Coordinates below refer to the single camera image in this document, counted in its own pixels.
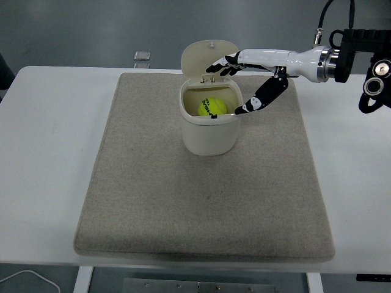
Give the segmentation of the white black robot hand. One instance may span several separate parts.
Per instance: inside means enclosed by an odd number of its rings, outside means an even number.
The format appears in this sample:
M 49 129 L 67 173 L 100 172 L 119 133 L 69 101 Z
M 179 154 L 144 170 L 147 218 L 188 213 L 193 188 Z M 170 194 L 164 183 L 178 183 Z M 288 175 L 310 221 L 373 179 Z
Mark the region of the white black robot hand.
M 247 114 L 271 104 L 288 88 L 289 77 L 303 76 L 312 82 L 327 81 L 323 51 L 323 46 L 302 53 L 277 49 L 244 49 L 218 59 L 206 72 L 233 76 L 245 68 L 258 68 L 273 73 L 251 99 L 235 109 L 236 115 Z

